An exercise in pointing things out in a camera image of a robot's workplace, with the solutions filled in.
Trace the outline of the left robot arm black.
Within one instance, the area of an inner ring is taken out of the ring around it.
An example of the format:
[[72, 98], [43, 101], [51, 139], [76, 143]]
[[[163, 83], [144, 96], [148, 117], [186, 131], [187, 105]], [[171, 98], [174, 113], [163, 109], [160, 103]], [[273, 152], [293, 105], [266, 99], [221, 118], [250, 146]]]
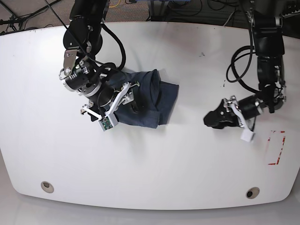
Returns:
[[[222, 99], [220, 105], [204, 118], [206, 126], [214, 129], [246, 127], [246, 122], [256, 119], [268, 108], [270, 113], [280, 109], [286, 100], [283, 55], [282, 12], [283, 0], [240, 0], [240, 9], [246, 19], [250, 44], [239, 48], [232, 56], [227, 70], [253, 95], [240, 101], [232, 96]], [[257, 56], [258, 89], [246, 85], [242, 78], [249, 70], [253, 56]]]

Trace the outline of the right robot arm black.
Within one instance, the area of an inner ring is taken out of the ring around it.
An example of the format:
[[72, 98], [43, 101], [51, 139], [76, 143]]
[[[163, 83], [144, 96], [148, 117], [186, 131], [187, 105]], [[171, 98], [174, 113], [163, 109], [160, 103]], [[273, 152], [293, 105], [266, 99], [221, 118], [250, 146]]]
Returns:
[[[72, 92], [88, 99], [81, 114], [88, 114], [92, 121], [114, 124], [122, 115], [139, 113], [133, 89], [138, 82], [129, 79], [123, 71], [126, 63], [125, 48], [120, 39], [106, 26], [108, 0], [76, 0], [70, 13], [70, 24], [63, 37], [65, 47], [60, 80]], [[107, 32], [118, 44], [121, 63], [102, 63], [96, 55], [102, 48], [101, 31]]]

